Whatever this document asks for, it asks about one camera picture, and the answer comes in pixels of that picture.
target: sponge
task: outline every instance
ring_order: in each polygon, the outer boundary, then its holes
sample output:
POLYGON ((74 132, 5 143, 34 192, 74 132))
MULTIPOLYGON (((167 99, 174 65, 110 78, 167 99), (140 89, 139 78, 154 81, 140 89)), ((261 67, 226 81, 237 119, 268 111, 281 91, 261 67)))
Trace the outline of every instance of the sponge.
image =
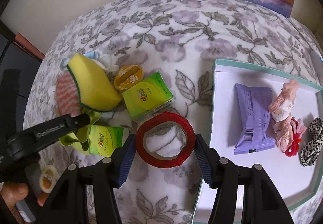
POLYGON ((81 54, 75 54, 67 69, 77 86, 80 105, 95 112, 115 108, 122 98, 111 85, 104 70, 81 54))

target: finger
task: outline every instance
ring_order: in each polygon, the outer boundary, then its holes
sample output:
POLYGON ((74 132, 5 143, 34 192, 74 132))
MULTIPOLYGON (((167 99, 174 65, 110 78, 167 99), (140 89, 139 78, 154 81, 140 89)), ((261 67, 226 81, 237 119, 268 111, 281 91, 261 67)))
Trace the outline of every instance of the finger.
POLYGON ((7 207, 12 210, 16 202, 27 197, 28 187, 25 183, 5 182, 0 194, 7 207))
POLYGON ((41 207, 45 204, 46 199, 48 198, 49 194, 42 192, 39 197, 37 198, 38 205, 41 207))

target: floral bedsheet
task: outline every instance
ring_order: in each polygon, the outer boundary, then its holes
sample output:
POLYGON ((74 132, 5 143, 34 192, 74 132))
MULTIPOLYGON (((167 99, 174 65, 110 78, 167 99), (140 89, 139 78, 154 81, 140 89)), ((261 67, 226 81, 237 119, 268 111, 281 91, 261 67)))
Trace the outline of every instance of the floral bedsheet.
MULTIPOLYGON (((92 50, 109 53, 119 66, 141 65, 145 76, 159 71, 175 97, 164 110, 187 118, 205 138, 217 58, 268 66, 319 83, 309 56, 318 50, 317 42, 294 19, 243 0, 120 0, 62 29, 36 75, 24 128, 57 116, 54 91, 61 60, 92 50)), ((105 113, 101 122, 131 132, 141 124, 130 119, 124 104, 105 113)), ((185 145, 185 137, 175 126, 164 125, 156 128, 147 145, 162 156, 172 156, 185 145)), ((55 143, 41 152, 40 163, 53 164, 62 174, 71 163, 87 166, 100 159, 55 143)), ((171 169, 154 168, 136 155, 127 181, 115 190, 123 223, 189 223, 200 181, 194 155, 171 169)), ((95 223, 93 187, 87 192, 90 222, 95 223)), ((310 209, 318 205, 321 189, 319 193, 292 213, 296 223, 302 223, 306 213, 313 214, 310 209)))

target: screw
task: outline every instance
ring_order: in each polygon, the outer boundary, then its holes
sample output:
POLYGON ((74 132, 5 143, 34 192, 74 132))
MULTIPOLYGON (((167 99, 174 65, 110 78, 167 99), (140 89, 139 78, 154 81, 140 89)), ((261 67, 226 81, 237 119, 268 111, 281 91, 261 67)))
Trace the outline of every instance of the screw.
POLYGON ((219 161, 221 164, 227 164, 229 162, 228 159, 225 157, 221 157, 219 161))
POLYGON ((75 169, 76 169, 76 165, 75 164, 71 164, 71 165, 68 166, 68 170, 69 171, 73 171, 75 169))
POLYGON ((102 162, 104 164, 109 164, 111 161, 112 161, 112 159, 110 157, 105 157, 105 158, 102 159, 102 162))
POLYGON ((261 164, 255 164, 255 169, 262 170, 262 165, 261 164))

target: purple wet wipes packet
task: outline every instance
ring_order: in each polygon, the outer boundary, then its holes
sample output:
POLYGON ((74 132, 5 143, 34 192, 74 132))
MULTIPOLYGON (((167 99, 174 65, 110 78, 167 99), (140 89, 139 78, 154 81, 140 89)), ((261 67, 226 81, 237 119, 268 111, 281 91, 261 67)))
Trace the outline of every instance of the purple wet wipes packet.
POLYGON ((273 92, 269 87, 235 84, 240 106, 242 132, 234 154, 253 153, 275 147, 275 139, 267 134, 270 121, 268 105, 273 92))

